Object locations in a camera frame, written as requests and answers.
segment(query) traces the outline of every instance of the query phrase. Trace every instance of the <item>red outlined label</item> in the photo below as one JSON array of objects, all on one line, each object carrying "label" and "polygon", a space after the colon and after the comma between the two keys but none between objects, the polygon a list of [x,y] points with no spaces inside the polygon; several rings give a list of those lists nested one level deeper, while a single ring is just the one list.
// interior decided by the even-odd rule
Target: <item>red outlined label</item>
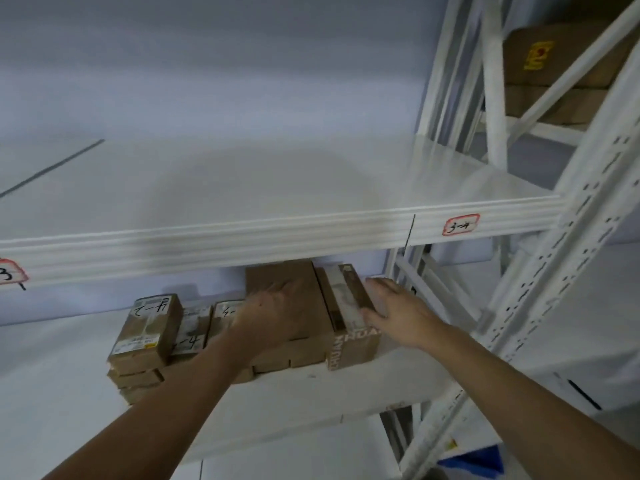
[{"label": "red outlined label", "polygon": [[466,234],[478,227],[480,222],[480,214],[469,214],[467,216],[452,217],[442,229],[442,235]]},{"label": "red outlined label", "polygon": [[11,259],[0,259],[0,285],[10,285],[12,283],[23,283],[29,277],[18,263]]}]

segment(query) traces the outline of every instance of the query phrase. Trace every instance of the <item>person's left arm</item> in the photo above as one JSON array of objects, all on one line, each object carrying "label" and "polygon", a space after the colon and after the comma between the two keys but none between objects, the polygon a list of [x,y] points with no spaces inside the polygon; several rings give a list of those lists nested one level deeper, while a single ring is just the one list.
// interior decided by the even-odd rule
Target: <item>person's left arm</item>
[{"label": "person's left arm", "polygon": [[171,478],[204,421],[238,373],[261,351],[292,337],[304,314],[297,283],[273,285],[247,299],[234,324],[180,375],[146,395],[53,469],[45,480]]}]

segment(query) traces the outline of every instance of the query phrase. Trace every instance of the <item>forearm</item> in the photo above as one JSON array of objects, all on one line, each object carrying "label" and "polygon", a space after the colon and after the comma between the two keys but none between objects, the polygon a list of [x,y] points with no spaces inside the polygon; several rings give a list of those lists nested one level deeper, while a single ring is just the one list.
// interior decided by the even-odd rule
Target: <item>forearm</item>
[{"label": "forearm", "polygon": [[429,340],[432,354],[459,382],[535,479],[636,478],[638,452],[457,328]]},{"label": "forearm", "polygon": [[169,479],[231,382],[258,352],[240,328],[222,333],[182,374],[145,396],[46,480]]}]

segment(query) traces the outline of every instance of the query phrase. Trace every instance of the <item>hand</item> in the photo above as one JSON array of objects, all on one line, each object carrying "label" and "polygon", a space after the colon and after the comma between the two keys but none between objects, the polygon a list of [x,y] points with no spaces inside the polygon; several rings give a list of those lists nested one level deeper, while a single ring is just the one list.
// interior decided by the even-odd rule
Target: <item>hand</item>
[{"label": "hand", "polygon": [[418,297],[388,278],[368,278],[367,284],[383,300],[388,317],[373,310],[361,310],[364,320],[386,333],[400,345],[427,352],[450,325],[444,323]]},{"label": "hand", "polygon": [[304,325],[303,304],[297,294],[300,281],[273,283],[267,290],[258,291],[244,302],[232,328],[245,332],[245,340],[257,351],[278,346],[295,336]]}]

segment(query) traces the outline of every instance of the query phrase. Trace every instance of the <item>blue plastic object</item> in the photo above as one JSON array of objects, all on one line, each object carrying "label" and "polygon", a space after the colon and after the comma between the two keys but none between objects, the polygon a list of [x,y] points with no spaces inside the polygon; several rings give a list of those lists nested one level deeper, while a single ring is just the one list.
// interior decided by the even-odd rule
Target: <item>blue plastic object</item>
[{"label": "blue plastic object", "polygon": [[482,478],[495,479],[504,474],[504,466],[497,445],[440,460],[438,465],[446,468],[462,468]]}]

